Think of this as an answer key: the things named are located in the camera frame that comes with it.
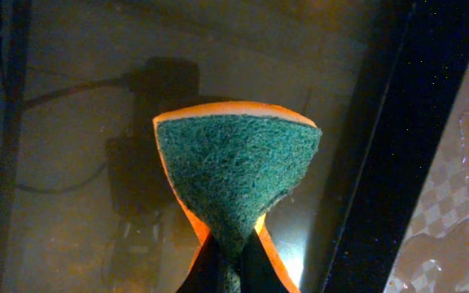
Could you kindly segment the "orange green scrub sponge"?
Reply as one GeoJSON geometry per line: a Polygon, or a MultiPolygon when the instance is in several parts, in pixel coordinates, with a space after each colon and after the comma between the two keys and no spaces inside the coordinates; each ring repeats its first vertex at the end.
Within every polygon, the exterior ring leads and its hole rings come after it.
{"type": "Polygon", "coordinates": [[[241,292],[240,255],[253,230],[280,281],[288,292],[296,291],[265,216],[304,178],[320,128],[284,107],[250,101],[166,112],[153,127],[162,167],[199,250],[211,233],[226,258],[224,292],[241,292]]]}

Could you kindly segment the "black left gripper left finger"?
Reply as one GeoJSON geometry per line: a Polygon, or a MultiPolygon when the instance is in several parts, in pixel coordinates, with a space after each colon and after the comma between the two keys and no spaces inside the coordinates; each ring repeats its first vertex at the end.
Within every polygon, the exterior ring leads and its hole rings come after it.
{"type": "Polygon", "coordinates": [[[226,258],[217,240],[209,233],[177,293],[223,293],[226,273],[226,258]]]}

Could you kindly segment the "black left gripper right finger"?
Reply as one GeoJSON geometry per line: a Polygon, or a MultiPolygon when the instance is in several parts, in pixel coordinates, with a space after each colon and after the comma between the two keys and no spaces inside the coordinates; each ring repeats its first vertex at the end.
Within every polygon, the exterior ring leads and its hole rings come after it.
{"type": "Polygon", "coordinates": [[[242,293],[288,293],[255,230],[240,255],[240,282],[242,293]]]}

